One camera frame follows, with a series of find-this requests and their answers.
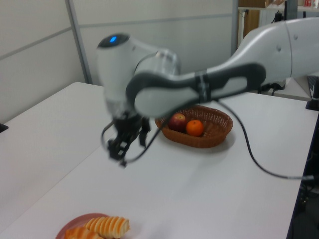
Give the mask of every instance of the brown wicker basket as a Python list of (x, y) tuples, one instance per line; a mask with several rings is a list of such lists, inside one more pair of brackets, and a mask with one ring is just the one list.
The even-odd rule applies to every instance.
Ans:
[[(180, 133), (171, 130), (166, 125), (162, 132), (166, 138), (182, 143), (195, 148), (211, 148), (221, 144), (227, 134), (233, 127), (233, 120), (224, 112), (217, 109), (208, 108), (205, 106), (195, 106), (189, 109), (181, 110), (178, 113), (182, 113), (187, 121), (200, 120), (204, 125), (204, 132), (200, 137), (194, 137), (186, 133)], [(161, 127), (161, 124), (165, 121), (165, 118), (155, 119), (157, 127)]]

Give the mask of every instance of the bread roll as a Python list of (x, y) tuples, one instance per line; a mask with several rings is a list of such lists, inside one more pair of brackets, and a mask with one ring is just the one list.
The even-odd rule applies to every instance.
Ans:
[(130, 229), (129, 220), (121, 217), (92, 218), (84, 226), (105, 239), (121, 238)]
[(64, 239), (103, 239), (95, 232), (91, 232), (85, 227), (66, 230)]

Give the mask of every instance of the shelf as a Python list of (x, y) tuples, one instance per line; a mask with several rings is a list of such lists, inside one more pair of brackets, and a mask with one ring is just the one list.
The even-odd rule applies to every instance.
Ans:
[[(261, 8), (261, 7), (244, 7), (240, 6), (238, 7), (239, 10), (284, 10), (284, 5), (269, 5), (267, 8)], [(307, 11), (307, 12), (319, 12), (319, 8), (315, 7), (307, 7), (307, 6), (298, 6), (298, 11)]]

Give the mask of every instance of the apple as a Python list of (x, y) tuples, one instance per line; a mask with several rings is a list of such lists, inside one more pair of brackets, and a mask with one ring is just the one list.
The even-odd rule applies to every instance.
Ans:
[(184, 132), (186, 125), (187, 125), (187, 121), (186, 121), (186, 118), (183, 114), (175, 113), (172, 116), (172, 118), (170, 118), (167, 125), (168, 125), (168, 128), (171, 130), (175, 130), (178, 132)]

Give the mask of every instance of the metal pole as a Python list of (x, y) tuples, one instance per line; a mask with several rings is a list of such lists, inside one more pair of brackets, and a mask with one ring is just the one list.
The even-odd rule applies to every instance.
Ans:
[(297, 19), (298, 13), (298, 0), (286, 0), (287, 2), (287, 20)]
[(76, 14), (75, 14), (74, 4), (71, 1), (72, 0), (65, 0), (65, 4), (66, 4), (66, 9), (68, 11), (69, 18), (70, 18), (70, 23), (71, 23), (71, 27), (72, 27), (72, 31), (73, 31), (75, 45), (76, 45), (76, 48), (78, 50), (85, 83), (92, 84), (93, 82), (92, 82), (92, 77), (91, 77), (91, 73), (90, 73), (89, 63), (88, 63), (87, 58), (86, 58), (79, 24), (78, 24)]
[(233, 16), (232, 16), (232, 26), (231, 26), (231, 47), (230, 53), (233, 55), (237, 50), (237, 20), (238, 20), (238, 0), (233, 0)]

